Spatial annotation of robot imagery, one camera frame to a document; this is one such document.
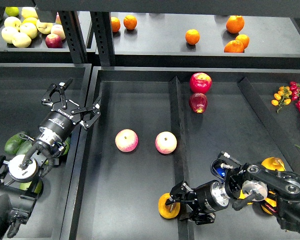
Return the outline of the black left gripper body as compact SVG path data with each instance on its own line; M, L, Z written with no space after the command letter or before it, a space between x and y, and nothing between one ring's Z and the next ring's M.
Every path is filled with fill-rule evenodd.
M50 112L39 125L39 130L43 133L45 130L51 130L59 139L66 139L75 126L81 121L79 113L71 113L72 110L79 108L77 103L66 101L66 108L58 101L52 105Z

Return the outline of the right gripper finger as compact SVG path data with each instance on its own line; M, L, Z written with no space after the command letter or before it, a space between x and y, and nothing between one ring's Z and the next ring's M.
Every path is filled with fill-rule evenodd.
M165 201L165 205L171 205L174 203L191 204L195 201L195 191L189 187L186 181L181 181L175 185L170 193L168 193L168 198Z
M216 219L215 211L208 211L205 209L191 209L188 206L182 206L179 213L180 221L192 221L196 225L213 224Z

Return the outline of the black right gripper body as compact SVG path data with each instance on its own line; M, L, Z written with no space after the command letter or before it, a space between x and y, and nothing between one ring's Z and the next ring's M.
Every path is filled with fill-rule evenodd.
M230 199L225 186L217 180L212 180L194 188L189 196L192 200L188 204L189 207L201 213L215 213L224 210L228 207Z

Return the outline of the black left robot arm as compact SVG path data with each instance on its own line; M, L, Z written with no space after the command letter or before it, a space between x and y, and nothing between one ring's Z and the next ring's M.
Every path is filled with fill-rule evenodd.
M72 79L52 83L41 98L50 112L38 126L40 134L33 138L25 132L11 137L7 150L14 150L12 159L0 156L0 240L13 238L21 225L32 215L42 191L42 179L66 152L67 139L74 128L89 129L101 116L101 97L90 106L80 106L66 98Z

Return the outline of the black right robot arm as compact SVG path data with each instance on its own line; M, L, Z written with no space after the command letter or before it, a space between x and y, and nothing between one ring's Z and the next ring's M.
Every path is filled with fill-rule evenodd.
M271 168L242 164L222 151L210 171L216 180L196 188L183 180L163 194L158 201L160 215L206 225L214 223L216 212L225 210L229 201L235 211L258 203L276 218L282 230L300 233L300 175L286 171L282 162Z

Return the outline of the yellow pear under arm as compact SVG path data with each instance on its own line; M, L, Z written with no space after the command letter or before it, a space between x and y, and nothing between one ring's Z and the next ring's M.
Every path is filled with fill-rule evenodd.
M285 171L284 162L278 157L268 157L261 162L265 168L273 171Z

